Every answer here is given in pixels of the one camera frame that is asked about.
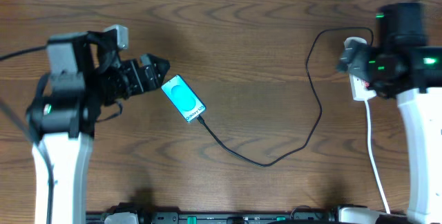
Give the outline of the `blue screen Galaxy smartphone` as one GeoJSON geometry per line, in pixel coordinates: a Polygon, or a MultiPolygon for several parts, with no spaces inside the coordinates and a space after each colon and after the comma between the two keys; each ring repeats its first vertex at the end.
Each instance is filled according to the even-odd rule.
{"type": "Polygon", "coordinates": [[[187,122],[192,122],[206,111],[205,104],[181,75],[172,77],[161,89],[187,122]]]}

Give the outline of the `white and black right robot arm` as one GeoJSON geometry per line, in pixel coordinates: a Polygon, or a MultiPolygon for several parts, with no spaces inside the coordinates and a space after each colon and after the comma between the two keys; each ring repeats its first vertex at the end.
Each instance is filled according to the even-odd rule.
{"type": "Polygon", "coordinates": [[[351,40],[337,70],[394,98],[404,122],[410,168],[410,223],[441,222],[441,47],[428,46],[420,3],[395,3],[376,15],[379,45],[351,40]]]}

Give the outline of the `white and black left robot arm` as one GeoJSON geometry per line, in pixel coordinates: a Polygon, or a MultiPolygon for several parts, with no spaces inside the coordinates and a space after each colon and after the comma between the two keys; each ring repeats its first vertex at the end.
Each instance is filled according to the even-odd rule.
{"type": "Polygon", "coordinates": [[[37,194],[36,223],[85,223],[88,164],[101,108],[159,89],[166,59],[144,54],[121,60],[128,30],[53,35],[46,44],[50,72],[26,111],[37,194]]]}

